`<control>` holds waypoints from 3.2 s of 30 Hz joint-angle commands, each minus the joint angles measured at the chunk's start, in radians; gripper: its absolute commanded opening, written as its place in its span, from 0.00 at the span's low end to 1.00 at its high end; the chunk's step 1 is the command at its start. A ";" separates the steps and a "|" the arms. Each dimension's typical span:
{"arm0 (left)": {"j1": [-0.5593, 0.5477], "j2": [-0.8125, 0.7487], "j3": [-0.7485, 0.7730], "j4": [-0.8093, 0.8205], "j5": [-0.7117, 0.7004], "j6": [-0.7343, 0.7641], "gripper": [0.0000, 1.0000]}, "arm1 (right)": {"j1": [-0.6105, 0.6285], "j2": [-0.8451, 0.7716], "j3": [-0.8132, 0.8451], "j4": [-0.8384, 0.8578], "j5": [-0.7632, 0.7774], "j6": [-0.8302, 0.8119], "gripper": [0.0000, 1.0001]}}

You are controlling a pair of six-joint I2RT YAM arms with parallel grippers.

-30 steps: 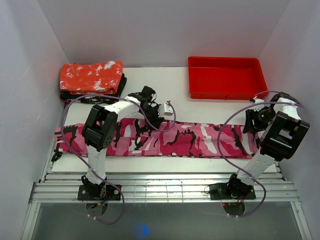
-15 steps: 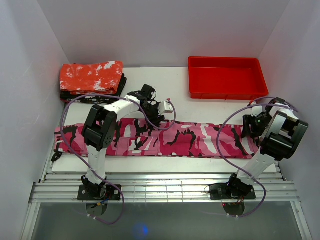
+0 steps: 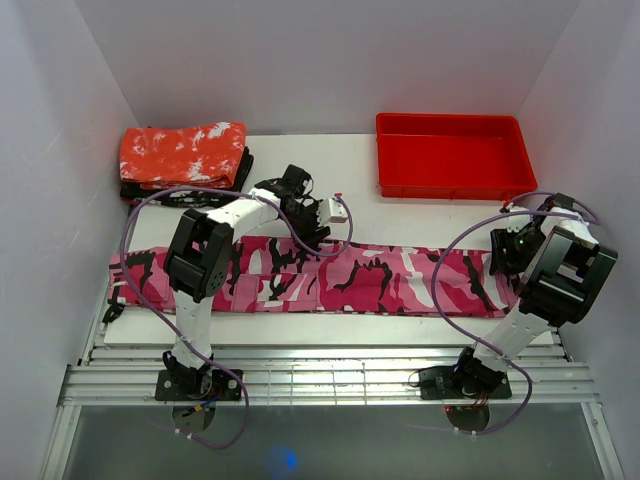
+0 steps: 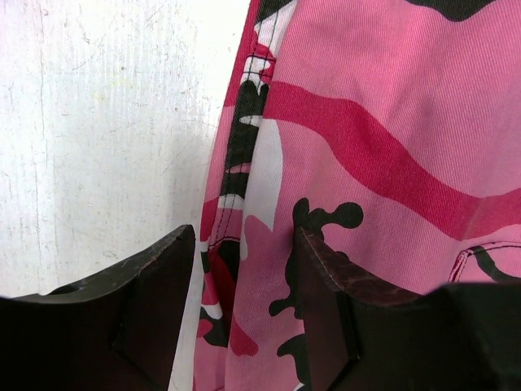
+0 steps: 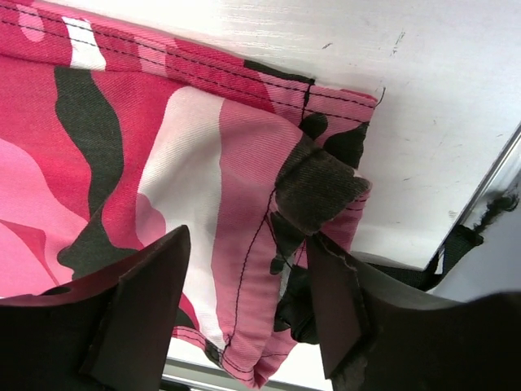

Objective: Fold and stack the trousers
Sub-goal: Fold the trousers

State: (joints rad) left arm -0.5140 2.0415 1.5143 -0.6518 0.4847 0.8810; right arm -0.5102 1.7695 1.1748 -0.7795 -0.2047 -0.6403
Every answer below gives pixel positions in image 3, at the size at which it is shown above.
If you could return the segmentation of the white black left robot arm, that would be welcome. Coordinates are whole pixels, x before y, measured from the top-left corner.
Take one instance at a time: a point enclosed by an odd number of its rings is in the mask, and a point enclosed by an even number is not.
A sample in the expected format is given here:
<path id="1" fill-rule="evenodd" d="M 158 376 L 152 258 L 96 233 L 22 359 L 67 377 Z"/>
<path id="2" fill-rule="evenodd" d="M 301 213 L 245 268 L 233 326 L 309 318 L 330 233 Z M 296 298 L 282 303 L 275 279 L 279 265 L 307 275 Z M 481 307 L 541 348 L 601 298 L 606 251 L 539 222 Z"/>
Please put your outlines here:
<path id="1" fill-rule="evenodd" d="M 290 165 L 280 178 L 257 183 L 246 195 L 200 212 L 182 214 L 164 263 L 176 304 L 179 333 L 163 363 L 172 382 L 190 399 L 205 397 L 212 387 L 209 338 L 215 294 L 223 287 L 238 240 L 279 218 L 311 246 L 329 233 L 319 214 L 325 201 L 310 196 L 311 175 Z"/>

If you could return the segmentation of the pink camo trousers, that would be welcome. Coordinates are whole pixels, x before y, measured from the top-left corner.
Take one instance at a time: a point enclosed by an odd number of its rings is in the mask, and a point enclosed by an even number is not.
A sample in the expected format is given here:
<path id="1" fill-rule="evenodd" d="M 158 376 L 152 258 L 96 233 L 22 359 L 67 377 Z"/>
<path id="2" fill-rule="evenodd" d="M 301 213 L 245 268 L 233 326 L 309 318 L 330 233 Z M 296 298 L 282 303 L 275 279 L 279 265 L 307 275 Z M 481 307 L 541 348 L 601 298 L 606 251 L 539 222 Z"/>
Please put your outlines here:
<path id="1" fill-rule="evenodd" d="M 331 240 L 326 257 L 291 238 L 246 236 L 234 247 L 213 310 L 223 313 L 357 313 L 502 318 L 516 296 L 491 254 Z"/>

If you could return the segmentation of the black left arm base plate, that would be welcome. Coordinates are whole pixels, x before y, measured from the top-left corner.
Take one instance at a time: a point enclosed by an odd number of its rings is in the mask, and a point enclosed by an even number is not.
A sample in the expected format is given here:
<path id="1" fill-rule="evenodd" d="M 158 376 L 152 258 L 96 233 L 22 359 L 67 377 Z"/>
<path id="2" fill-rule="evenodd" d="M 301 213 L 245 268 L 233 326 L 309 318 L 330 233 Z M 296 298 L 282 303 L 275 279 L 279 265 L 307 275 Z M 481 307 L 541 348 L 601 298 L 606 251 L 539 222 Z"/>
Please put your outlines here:
<path id="1" fill-rule="evenodd" d="M 164 402 L 238 401 L 242 389 L 237 379 L 221 370 L 213 370 L 191 385 L 177 374 L 162 370 L 157 378 L 154 399 Z"/>

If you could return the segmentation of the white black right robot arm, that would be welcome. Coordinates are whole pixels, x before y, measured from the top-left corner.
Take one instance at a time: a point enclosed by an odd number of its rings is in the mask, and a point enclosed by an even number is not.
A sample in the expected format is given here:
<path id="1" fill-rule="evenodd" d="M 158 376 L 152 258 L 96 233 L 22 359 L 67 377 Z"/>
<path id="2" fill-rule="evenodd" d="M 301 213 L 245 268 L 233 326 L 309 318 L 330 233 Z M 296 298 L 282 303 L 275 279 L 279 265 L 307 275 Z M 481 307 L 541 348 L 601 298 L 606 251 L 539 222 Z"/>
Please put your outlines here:
<path id="1" fill-rule="evenodd" d="M 451 382 L 464 397 L 504 386 L 508 360 L 541 334 L 582 321 L 618 260 L 591 234 L 591 212 L 570 196 L 551 194 L 533 213 L 513 204 L 501 212 L 511 217 L 506 227 L 490 232 L 489 274 L 507 279 L 516 304 L 460 354 Z"/>

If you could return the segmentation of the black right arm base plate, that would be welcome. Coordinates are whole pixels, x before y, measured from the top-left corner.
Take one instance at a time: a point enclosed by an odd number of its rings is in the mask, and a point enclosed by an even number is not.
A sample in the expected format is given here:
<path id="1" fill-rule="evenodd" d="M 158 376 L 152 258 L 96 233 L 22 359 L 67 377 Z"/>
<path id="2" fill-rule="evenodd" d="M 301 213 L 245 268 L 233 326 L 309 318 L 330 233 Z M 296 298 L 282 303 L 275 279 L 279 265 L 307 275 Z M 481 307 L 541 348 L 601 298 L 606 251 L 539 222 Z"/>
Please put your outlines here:
<path id="1" fill-rule="evenodd" d="M 482 400 L 510 399 L 512 390 L 505 379 L 495 389 L 471 377 L 455 372 L 453 366 L 436 366 L 420 369 L 418 373 L 418 389 L 423 400 Z"/>

